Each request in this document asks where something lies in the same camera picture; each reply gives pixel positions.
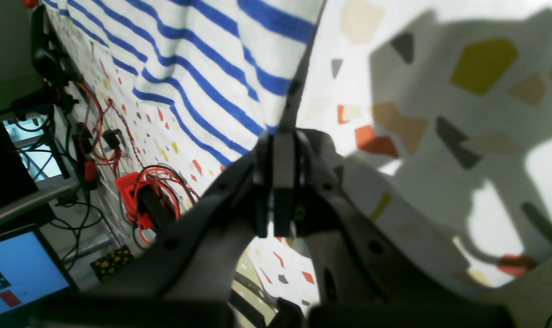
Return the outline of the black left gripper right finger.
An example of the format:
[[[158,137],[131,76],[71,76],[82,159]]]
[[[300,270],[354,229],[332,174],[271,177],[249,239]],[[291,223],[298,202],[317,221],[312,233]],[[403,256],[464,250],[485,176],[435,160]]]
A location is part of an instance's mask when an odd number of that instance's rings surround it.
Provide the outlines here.
[[[455,295],[362,215],[318,155],[324,133],[292,132],[301,210],[293,220],[317,274],[309,328],[513,328],[506,307]]]

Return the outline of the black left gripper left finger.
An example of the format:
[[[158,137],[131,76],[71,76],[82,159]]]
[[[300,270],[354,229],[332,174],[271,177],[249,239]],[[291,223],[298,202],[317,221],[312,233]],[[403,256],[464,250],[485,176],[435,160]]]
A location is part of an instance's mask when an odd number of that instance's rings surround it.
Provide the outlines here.
[[[255,328],[264,316],[232,290],[240,256],[267,236],[273,137],[221,174],[135,263],[91,293],[91,328]]]

